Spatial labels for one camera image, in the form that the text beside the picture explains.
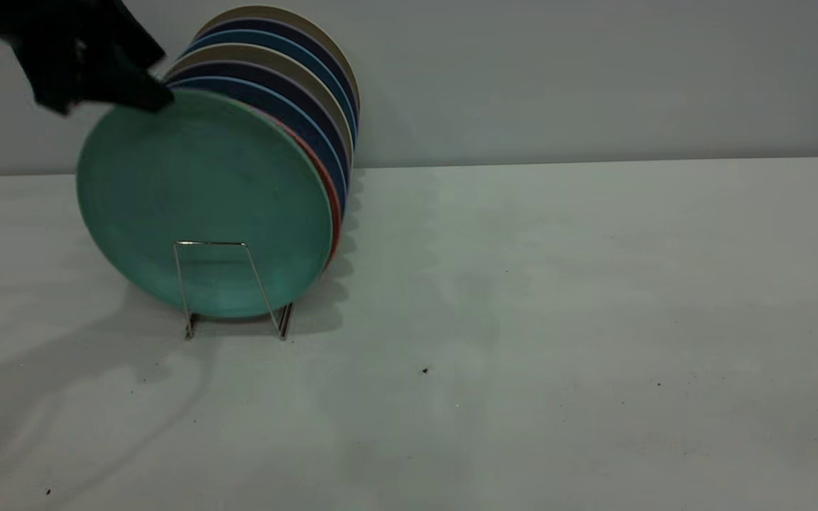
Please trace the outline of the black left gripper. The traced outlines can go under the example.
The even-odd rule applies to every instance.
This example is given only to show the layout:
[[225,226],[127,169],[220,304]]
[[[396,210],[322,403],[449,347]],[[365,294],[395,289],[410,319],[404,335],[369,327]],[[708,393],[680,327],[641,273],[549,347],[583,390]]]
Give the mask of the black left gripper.
[[[139,67],[152,67],[165,51],[123,1],[0,1],[0,40],[16,50],[33,39],[116,43]],[[138,68],[94,69],[81,54],[23,54],[22,69],[39,106],[67,116],[83,101],[159,112],[172,91]]]

